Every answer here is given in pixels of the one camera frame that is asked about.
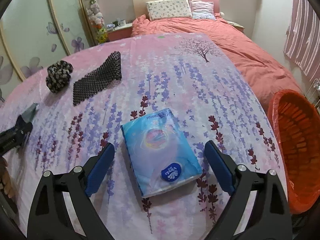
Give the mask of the stacked plush toys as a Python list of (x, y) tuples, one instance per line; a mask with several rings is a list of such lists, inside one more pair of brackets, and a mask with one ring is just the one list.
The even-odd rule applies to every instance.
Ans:
[(105, 29), (104, 17), (100, 11), (100, 6), (97, 0), (89, 0), (89, 6), (86, 9), (86, 14), (89, 23), (94, 30), (94, 35), (97, 43), (105, 43), (107, 41), (107, 31)]

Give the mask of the black beaded mat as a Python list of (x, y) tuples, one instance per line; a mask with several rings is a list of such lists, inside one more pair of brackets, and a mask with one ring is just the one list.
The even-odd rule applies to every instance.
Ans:
[(107, 89), (113, 81), (120, 81), (121, 53), (112, 52), (101, 66), (89, 72), (73, 85), (73, 106)]

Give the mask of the pink striped curtain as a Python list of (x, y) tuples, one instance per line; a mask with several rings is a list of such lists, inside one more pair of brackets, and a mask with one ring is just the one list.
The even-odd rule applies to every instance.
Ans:
[(319, 78), (319, 18), (308, 0), (293, 0), (284, 54), (313, 81)]

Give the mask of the pink white left nightstand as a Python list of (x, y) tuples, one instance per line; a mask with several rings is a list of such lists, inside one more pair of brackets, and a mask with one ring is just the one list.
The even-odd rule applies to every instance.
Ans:
[(108, 32), (108, 40), (110, 42), (121, 40), (131, 37), (132, 23), (127, 23), (124, 26), (115, 27), (112, 31)]

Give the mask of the pink floral table cloth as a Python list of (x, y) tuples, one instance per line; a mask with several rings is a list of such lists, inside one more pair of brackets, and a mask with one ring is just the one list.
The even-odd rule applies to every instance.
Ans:
[(21, 153), (6, 158), (17, 187), (16, 223), (27, 231), (44, 171), (83, 165), (106, 143), (115, 158), (93, 205), (116, 239), (201, 239), (228, 201), (204, 158), (212, 140), (237, 164), (285, 181), (272, 127), (229, 58), (203, 34), (137, 36), (66, 57), (75, 82), (114, 51), (120, 81), (78, 105), (73, 86), (53, 94), (46, 70), (18, 85), (1, 107), (1, 130), (38, 105)]

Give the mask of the blue cracker bag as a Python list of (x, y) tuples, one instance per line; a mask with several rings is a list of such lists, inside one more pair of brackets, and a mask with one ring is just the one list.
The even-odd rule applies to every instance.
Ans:
[(21, 117), (24, 122), (26, 123), (32, 122), (34, 116), (37, 113), (37, 107), (38, 107), (38, 103), (33, 103), (21, 114)]

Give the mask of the orange plastic trash basket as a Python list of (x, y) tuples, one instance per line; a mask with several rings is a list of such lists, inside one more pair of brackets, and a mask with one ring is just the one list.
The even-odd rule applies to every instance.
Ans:
[(271, 99), (267, 117), (284, 163), (290, 211), (306, 212), (319, 198), (319, 113), (304, 96), (284, 89)]

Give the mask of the bed with coral duvet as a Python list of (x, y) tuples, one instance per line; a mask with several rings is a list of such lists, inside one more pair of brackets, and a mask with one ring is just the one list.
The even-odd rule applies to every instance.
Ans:
[(227, 21), (164, 18), (150, 21), (145, 15), (133, 21), (132, 36), (163, 33), (204, 33), (232, 61), (243, 75), (263, 109), (280, 90), (302, 90), (291, 72)]

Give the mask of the black white scrunchie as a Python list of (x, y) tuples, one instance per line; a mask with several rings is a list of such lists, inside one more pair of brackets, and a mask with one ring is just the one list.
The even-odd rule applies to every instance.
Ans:
[(47, 68), (46, 85), (52, 93), (59, 93), (68, 86), (73, 66), (66, 61), (57, 61)]

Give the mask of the sliding floral wardrobe door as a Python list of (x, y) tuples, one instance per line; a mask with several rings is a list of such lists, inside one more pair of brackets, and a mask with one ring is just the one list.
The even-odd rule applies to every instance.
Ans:
[(1, 103), (25, 79), (92, 44), (82, 0), (11, 0), (1, 16)]

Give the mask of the blue tissue pack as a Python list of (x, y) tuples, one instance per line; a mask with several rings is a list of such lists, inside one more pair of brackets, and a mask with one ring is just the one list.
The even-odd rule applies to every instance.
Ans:
[(196, 180), (201, 165), (168, 108), (121, 126), (131, 167), (143, 198)]

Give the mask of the pink striped pillow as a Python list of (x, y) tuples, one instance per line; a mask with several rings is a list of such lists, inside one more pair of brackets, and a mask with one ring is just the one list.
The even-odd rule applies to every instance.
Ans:
[(214, 2), (189, 0), (192, 17), (195, 20), (216, 20), (214, 16)]

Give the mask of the right nightstand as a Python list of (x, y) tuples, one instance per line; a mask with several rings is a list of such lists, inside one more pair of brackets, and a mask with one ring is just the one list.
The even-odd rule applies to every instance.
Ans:
[(238, 31), (244, 33), (244, 27), (236, 22), (233, 21), (227, 21), (228, 24), (230, 24), (231, 26), (233, 26), (235, 29), (237, 29)]

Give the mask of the white floral pillow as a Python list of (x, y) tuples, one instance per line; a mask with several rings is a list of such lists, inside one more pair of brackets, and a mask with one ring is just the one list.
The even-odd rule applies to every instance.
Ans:
[(146, 2), (151, 21), (165, 18), (192, 18), (188, 0), (157, 0)]

